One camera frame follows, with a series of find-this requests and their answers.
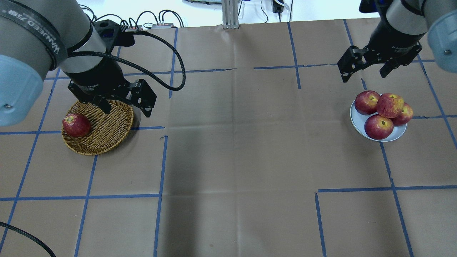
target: wicker basket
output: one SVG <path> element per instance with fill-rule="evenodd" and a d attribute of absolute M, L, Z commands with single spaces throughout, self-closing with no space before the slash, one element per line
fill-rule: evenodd
<path fill-rule="evenodd" d="M 86 116 L 92 130 L 84 137 L 70 137 L 62 126 L 65 144 L 80 155 L 99 155 L 118 146 L 127 136 L 133 124 L 133 108 L 120 101 L 109 100 L 111 112 L 106 115 L 98 107 L 77 101 L 68 110 Z"/>

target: light blue joint cap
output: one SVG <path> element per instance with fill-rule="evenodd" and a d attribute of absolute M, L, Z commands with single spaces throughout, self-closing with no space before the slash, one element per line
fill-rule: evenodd
<path fill-rule="evenodd" d="M 436 20 L 429 29 L 428 42 L 435 61 L 445 71 L 457 73 L 457 10 Z"/>
<path fill-rule="evenodd" d="M 29 65 L 0 54 L 0 126 L 25 119 L 43 90 L 43 80 Z"/>

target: plate of apples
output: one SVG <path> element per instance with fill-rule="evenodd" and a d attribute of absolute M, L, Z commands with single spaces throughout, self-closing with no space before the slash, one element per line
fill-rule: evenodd
<path fill-rule="evenodd" d="M 413 109 L 398 94 L 366 90 L 358 94 L 351 105 L 354 128 L 364 137 L 378 142 L 401 137 L 412 118 Z"/>

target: metal post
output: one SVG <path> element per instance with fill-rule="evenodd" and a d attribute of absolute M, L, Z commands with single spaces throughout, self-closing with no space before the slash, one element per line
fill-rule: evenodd
<path fill-rule="evenodd" d="M 224 29 L 239 28 L 238 0 L 222 0 L 222 20 Z"/>

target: red fruit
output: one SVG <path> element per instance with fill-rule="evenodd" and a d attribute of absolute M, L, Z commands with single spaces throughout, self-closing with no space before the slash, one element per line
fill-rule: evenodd
<path fill-rule="evenodd" d="M 64 131 L 67 135 L 72 137 L 84 137 L 89 133 L 92 127 L 89 119 L 79 113 L 67 115 L 62 120 L 62 125 L 64 126 Z"/>
<path fill-rule="evenodd" d="M 379 94 L 372 90 L 366 90 L 356 96 L 354 107 L 363 115 L 370 115 L 376 112 L 376 104 Z"/>
<path fill-rule="evenodd" d="M 375 114 L 365 122 L 365 132 L 372 139 L 382 140 L 393 132 L 393 122 L 379 114 Z"/>
<path fill-rule="evenodd" d="M 413 118 L 413 109 L 411 106 L 407 103 L 404 103 L 403 108 L 400 112 L 400 115 L 398 115 L 395 118 L 392 118 L 392 122 L 394 126 L 401 126 L 405 125 L 408 123 Z"/>
<path fill-rule="evenodd" d="M 383 117 L 395 118 L 400 115 L 403 105 L 404 100 L 401 96 L 385 93 L 377 101 L 376 111 Z"/>

